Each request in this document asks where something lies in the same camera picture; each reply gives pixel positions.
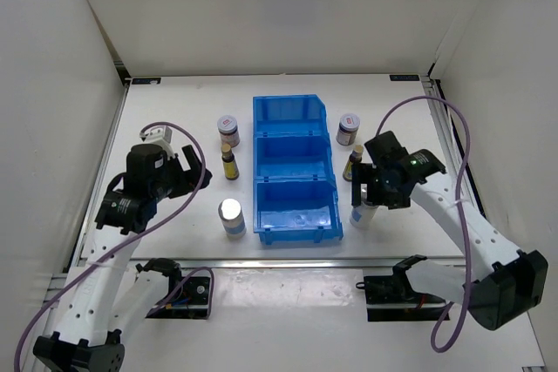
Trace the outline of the silver-lid shaker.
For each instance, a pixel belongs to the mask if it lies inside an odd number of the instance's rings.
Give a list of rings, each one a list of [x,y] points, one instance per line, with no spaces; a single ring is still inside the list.
[[[224,199],[218,206],[218,215],[225,233],[230,238],[241,238],[246,233],[242,206],[238,200]]]
[[[350,213],[350,223],[357,229],[368,230],[371,225],[371,220],[378,210],[378,206],[372,205],[367,200],[367,187],[361,188],[361,203],[359,206],[352,207]]]

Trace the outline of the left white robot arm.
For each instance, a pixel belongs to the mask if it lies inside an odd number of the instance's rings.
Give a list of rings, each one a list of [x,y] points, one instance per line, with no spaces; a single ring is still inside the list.
[[[134,329],[183,299],[190,277],[169,259],[137,265],[138,277],[122,298],[120,283],[148,224],[164,199],[191,200],[212,178],[197,143],[183,147],[189,165],[164,140],[131,148],[126,169],[106,189],[95,218],[96,233],[84,272],[59,291],[74,292],[53,332],[39,336],[33,355],[51,371],[118,371]]]

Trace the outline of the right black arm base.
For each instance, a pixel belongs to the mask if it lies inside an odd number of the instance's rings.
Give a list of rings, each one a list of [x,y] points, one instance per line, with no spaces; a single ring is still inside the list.
[[[364,292],[368,322],[436,321],[447,305],[430,294],[411,291],[402,296],[392,276],[365,276],[356,289]]]

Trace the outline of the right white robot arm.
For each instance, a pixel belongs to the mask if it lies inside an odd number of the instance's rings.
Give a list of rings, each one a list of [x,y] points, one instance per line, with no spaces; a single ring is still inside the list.
[[[541,303],[548,261],[520,249],[474,206],[453,195],[445,166],[426,149],[408,152],[391,131],[367,141],[369,164],[352,169],[352,205],[406,209],[417,204],[462,251],[465,268],[423,255],[397,263],[387,276],[365,280],[372,305],[415,302],[427,294],[465,305],[481,327],[496,330]]]

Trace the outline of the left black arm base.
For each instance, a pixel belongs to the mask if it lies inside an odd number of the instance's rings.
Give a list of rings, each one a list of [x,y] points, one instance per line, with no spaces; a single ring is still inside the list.
[[[214,296],[214,272],[201,267],[186,274],[187,280],[173,293],[164,306],[154,308],[147,319],[207,320],[211,314]]]

